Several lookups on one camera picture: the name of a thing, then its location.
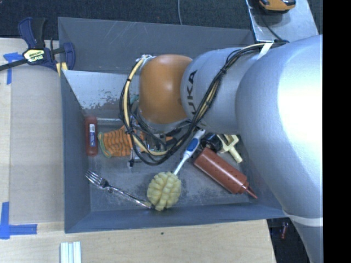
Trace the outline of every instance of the white cable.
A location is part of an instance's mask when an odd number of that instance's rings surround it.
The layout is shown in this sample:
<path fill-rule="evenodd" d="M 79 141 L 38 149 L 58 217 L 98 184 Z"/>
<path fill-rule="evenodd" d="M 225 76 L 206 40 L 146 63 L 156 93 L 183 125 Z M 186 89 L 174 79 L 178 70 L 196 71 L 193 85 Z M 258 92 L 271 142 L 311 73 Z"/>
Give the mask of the white cable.
<path fill-rule="evenodd" d="M 180 0 L 178 0 L 178 16 L 179 16 L 180 25 L 183 25 L 183 23 L 182 23 L 182 17 L 180 16 Z"/>
<path fill-rule="evenodd" d="M 323 217 L 320 218 L 305 218 L 297 215 L 292 215 L 289 213 L 286 213 L 283 210 L 284 214 L 288 216 L 292 221 L 297 222 L 299 224 L 302 224 L 304 226 L 310 226 L 310 227 L 323 227 Z"/>

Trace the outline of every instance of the clamp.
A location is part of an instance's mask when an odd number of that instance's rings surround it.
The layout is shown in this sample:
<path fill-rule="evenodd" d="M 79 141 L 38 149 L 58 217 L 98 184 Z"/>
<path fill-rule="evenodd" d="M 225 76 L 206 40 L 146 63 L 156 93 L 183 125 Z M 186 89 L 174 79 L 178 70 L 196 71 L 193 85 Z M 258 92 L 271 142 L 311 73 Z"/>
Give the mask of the clamp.
<path fill-rule="evenodd" d="M 72 70 L 76 61 L 75 50 L 70 42 L 64 43 L 62 48 L 46 48 L 43 39 L 43 27 L 46 22 L 45 18 L 28 17 L 18 24 L 18 30 L 21 38 L 27 43 L 28 49 L 22 53 L 23 59 L 10 62 L 0 66 L 1 70 L 6 70 L 22 64 L 41 65 L 52 70 L 61 72 L 61 66 Z M 65 53 L 65 62 L 59 63 L 55 60 L 56 54 Z"/>

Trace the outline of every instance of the black cable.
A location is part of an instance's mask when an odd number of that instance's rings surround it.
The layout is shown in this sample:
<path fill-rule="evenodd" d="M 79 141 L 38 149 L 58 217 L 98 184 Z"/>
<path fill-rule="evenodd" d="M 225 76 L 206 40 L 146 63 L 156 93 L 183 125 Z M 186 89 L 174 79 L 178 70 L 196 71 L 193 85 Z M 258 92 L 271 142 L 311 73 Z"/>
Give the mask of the black cable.
<path fill-rule="evenodd" d="M 272 33 L 279 41 L 285 42 L 285 43 L 289 43 L 288 40 L 285 40 L 285 39 L 281 38 L 277 33 L 275 33 L 273 31 L 272 28 L 270 28 L 270 26 L 268 25 L 267 21 L 263 18 L 263 14 L 260 14 L 259 16 L 260 16 L 261 20 L 263 21 L 264 26 L 270 31 L 270 33 Z"/>

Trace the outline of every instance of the sauce bottle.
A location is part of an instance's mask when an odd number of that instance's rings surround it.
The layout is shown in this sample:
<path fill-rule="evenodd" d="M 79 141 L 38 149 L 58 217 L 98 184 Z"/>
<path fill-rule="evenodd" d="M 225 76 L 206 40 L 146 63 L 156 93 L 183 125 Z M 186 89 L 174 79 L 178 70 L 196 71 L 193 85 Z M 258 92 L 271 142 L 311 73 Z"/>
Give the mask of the sauce bottle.
<path fill-rule="evenodd" d="M 98 154 L 98 120 L 94 116 L 87 116 L 84 120 L 86 131 L 86 151 L 88 156 Z"/>

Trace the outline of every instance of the orange object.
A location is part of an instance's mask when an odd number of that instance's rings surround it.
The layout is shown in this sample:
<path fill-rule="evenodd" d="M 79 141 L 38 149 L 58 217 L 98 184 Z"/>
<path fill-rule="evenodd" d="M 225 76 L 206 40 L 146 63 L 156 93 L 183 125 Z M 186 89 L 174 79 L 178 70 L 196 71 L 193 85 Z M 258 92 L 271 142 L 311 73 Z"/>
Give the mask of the orange object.
<path fill-rule="evenodd" d="M 99 133 L 98 139 L 100 142 L 101 150 L 105 157 L 112 156 L 123 157 L 129 156 L 133 148 L 131 136 L 126 134 L 126 129 L 122 126 L 118 130 L 109 131 L 108 133 Z"/>

